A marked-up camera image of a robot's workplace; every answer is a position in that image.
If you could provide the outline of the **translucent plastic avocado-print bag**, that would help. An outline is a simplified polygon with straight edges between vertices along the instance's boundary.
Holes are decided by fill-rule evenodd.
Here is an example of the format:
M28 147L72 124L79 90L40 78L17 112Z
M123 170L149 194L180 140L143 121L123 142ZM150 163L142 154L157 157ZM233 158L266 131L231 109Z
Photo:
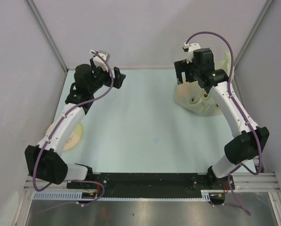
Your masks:
M182 73L184 83L177 85L174 101L200 116L222 115L220 106L209 92L213 86L218 85L220 82L228 81L228 74L226 68L217 69L215 62L214 65L215 70L204 76L208 82L205 87L200 87L197 81L185 82L185 74Z

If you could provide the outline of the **beige round plate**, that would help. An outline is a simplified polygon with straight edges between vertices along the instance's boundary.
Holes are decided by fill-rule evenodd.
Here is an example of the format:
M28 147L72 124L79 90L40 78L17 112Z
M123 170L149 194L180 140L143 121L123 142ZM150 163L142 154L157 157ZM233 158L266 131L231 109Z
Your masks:
M45 134L46 137L48 137L50 135L53 127L54 127L54 123L52 123L48 127L46 134ZM70 134L70 136L68 137L68 140L66 141L65 145L63 146L63 152L68 152L68 151L74 149L80 143L80 141L82 140L82 137L83 137L83 131L84 131L83 125L81 122L79 122L77 124L77 126L75 127L75 129ZM54 141L59 140L59 137L57 137L56 135L57 135L57 132L54 133L54 137L53 137ZM49 148L53 148L51 143L49 143L46 146L46 150L48 150Z

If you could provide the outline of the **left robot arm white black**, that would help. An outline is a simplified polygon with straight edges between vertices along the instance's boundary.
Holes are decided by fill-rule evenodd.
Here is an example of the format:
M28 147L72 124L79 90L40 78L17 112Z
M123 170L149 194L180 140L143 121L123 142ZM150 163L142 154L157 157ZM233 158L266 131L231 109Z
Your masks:
M37 145L27 146L24 152L33 182L41 179L59 185L64 181L76 180L83 188L93 185L94 177L88 173L88 166L67 164L61 155L70 135L87 115L93 102L106 96L106 93L99 97L94 94L103 86L108 87L108 91L119 89L126 76L118 67L110 68L108 53L93 51L92 54L89 64L75 68L74 82L70 86L65 106L49 133Z

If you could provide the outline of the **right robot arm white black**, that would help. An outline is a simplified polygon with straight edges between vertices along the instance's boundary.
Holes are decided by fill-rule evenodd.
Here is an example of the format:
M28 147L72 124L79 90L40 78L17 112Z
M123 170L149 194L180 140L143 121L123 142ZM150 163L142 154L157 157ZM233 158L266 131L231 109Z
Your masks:
M215 67L213 53L198 43L183 48L187 58L175 61L175 102L200 116L223 115L233 139L224 146L223 157L208 168L206 184L218 189L228 174L255 157L260 158L269 138L267 127L259 127L249 116L229 84L223 68Z

